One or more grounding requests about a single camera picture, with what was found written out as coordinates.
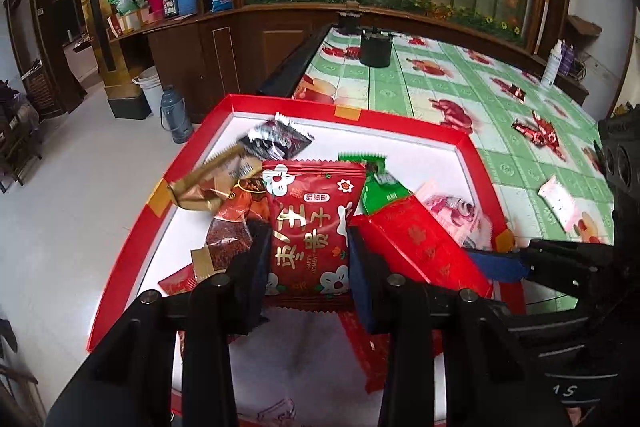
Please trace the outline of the green candy packet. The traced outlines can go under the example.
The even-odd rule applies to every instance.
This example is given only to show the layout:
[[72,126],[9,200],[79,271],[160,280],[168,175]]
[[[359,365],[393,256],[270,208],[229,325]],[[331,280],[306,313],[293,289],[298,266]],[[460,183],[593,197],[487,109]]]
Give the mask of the green candy packet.
[[386,157],[366,153],[341,153],[340,161],[351,161],[366,168],[360,202],[366,215],[375,213],[396,200],[404,199],[411,192],[386,168]]

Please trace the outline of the black round container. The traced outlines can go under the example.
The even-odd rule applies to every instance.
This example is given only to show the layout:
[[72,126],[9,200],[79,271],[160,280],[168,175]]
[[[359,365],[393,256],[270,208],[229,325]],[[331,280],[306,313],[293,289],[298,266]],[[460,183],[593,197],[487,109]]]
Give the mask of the black round container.
[[390,66],[394,35],[378,28],[364,28],[360,39],[359,61],[370,68]]

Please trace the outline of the red tray box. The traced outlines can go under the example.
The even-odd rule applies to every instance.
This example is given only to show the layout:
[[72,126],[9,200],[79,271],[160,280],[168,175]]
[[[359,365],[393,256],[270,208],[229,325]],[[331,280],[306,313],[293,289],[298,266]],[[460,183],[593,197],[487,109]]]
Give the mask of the red tray box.
[[437,124],[290,98],[229,95],[205,117],[157,183],[113,265],[87,341],[96,347],[132,299],[171,291],[169,277],[205,242],[214,205],[180,207],[172,186],[251,127],[283,115],[312,136],[298,154],[314,163],[326,190],[303,188],[285,160],[274,164],[279,218],[266,288],[271,321],[233,341],[231,364],[240,420],[269,425],[373,426],[386,373],[383,336],[363,332],[350,300],[346,225],[360,217],[361,184],[330,171],[340,154],[382,155],[408,190],[459,197],[491,224],[489,243],[506,251],[514,238],[480,154],[459,131]]

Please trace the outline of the white bucket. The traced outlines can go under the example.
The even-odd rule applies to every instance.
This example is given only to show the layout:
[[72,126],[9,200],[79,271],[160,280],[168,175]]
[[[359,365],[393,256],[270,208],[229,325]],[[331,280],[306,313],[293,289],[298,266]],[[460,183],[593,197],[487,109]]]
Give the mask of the white bucket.
[[145,69],[132,82],[142,90],[153,116],[160,117],[160,101],[162,101],[163,87],[156,67],[152,66]]

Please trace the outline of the white spray bottle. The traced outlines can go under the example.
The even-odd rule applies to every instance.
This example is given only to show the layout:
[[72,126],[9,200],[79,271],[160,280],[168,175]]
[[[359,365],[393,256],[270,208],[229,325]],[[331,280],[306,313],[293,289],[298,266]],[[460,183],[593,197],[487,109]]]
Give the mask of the white spray bottle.
[[563,58],[563,46],[563,40],[559,39],[550,50],[547,65],[540,80],[541,86],[546,89],[550,89],[554,85],[555,78],[558,75]]

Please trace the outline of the gold brown snack packet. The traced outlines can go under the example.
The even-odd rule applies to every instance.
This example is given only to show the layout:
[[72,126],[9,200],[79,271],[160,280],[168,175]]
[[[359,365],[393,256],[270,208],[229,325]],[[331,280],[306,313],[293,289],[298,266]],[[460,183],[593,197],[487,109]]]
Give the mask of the gold brown snack packet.
[[262,160],[235,144],[171,182],[171,200],[185,210],[216,212],[230,197],[236,182],[261,171]]

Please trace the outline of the green patterned tablecloth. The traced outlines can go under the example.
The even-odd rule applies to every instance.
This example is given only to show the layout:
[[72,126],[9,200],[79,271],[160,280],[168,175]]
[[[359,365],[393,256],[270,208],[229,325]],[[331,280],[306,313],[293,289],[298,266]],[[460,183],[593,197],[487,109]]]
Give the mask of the green patterned tablecloth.
[[[375,110],[466,134],[483,159],[516,243],[568,239],[612,243],[613,195],[599,172],[597,124],[558,88],[471,49],[426,37],[394,37],[390,66],[357,58],[360,39],[332,28],[294,86],[294,98]],[[526,92],[510,98],[491,81]],[[533,110],[553,124],[566,161],[529,143],[511,124]]]

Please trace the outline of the red foil snack packet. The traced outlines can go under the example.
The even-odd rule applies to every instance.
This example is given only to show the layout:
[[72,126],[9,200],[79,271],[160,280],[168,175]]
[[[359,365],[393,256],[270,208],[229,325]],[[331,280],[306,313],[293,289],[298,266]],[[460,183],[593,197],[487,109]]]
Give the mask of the red foil snack packet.
[[390,271],[450,291],[468,288],[482,298],[494,293],[466,251],[413,196],[353,217],[350,225],[368,251],[383,257]]

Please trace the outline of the small red snack packet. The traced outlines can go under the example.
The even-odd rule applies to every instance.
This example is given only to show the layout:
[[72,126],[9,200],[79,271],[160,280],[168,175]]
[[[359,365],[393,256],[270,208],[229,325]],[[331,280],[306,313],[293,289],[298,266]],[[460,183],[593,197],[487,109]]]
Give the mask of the small red snack packet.
[[495,83],[495,85],[500,89],[501,92],[505,93],[510,98],[514,98],[514,100],[519,101],[520,103],[525,102],[526,92],[518,87],[514,83],[507,83],[502,79],[492,77],[491,81]]

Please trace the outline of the pink white snack packet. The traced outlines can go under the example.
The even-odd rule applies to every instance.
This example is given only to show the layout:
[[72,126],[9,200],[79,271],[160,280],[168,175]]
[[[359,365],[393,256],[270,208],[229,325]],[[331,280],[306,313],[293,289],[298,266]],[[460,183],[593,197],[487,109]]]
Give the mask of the pink white snack packet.
[[418,199],[459,246],[489,251],[491,222],[472,202],[444,194],[419,196]]

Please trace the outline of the red flower snack packet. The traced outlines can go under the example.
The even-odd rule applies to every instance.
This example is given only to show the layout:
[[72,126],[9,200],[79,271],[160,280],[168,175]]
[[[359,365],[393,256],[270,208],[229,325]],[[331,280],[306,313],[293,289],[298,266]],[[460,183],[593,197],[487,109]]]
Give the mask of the red flower snack packet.
[[552,154],[562,161],[566,156],[562,150],[558,134],[553,124],[533,110],[531,120],[515,119],[511,127],[538,148],[548,148]]

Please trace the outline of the large red jujube packet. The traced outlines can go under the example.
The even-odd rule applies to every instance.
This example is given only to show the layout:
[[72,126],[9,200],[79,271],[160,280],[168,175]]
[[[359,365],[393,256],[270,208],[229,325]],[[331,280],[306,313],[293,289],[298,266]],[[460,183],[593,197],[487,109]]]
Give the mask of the large red jujube packet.
[[262,164],[270,210],[266,295],[329,299],[349,292],[347,228],[366,168],[351,161],[270,160]]

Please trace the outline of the black snack packet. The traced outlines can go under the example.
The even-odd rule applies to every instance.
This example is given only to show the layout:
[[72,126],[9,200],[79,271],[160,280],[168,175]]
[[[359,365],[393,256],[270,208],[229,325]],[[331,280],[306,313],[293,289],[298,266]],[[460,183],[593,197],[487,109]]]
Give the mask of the black snack packet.
[[288,117],[280,113],[248,130],[238,139],[247,154],[261,160],[293,159],[312,142],[312,135],[295,128]]

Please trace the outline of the grey thermos on floor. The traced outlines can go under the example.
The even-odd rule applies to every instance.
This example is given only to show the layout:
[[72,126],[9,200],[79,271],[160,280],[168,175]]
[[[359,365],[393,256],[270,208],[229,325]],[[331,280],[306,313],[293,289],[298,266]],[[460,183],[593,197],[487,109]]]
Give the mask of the grey thermos on floor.
[[166,87],[160,98],[160,127],[171,135],[176,144],[186,143],[194,132],[186,100],[172,86]]

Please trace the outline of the purple bottle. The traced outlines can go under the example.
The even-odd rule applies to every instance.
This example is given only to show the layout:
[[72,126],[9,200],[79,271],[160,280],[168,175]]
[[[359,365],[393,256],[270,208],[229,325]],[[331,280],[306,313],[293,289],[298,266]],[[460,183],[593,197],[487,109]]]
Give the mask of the purple bottle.
[[561,75],[567,76],[572,69],[575,58],[575,49],[572,44],[567,43],[566,41],[562,42],[562,58],[561,64],[559,66],[559,73]]

